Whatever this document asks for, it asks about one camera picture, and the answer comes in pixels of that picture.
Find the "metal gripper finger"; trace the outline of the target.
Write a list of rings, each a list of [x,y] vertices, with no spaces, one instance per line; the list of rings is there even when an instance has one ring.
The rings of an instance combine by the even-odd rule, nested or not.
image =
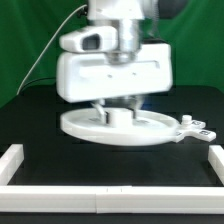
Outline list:
[[[137,111],[141,109],[142,105],[143,105],[143,97],[141,95],[137,95],[134,100],[133,118],[137,117]]]
[[[104,110],[104,105],[105,105],[105,100],[104,99],[99,99],[95,100],[91,103],[92,107],[96,109],[99,118],[103,124],[106,123],[106,118],[107,118],[107,113]]]

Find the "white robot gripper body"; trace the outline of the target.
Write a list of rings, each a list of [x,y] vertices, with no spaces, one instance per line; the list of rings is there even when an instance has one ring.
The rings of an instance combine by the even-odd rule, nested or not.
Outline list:
[[[57,93],[70,103],[168,91],[171,47],[145,44],[132,63],[112,65],[104,54],[63,53],[57,65]]]

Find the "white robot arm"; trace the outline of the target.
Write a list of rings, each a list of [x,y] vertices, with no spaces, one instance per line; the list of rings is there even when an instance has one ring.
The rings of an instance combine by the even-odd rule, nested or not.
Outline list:
[[[90,101],[100,120],[108,98],[132,96],[136,111],[147,93],[172,86],[171,47],[142,38],[141,22],[177,16],[189,0],[88,0],[89,25],[62,36],[57,92],[70,103]]]

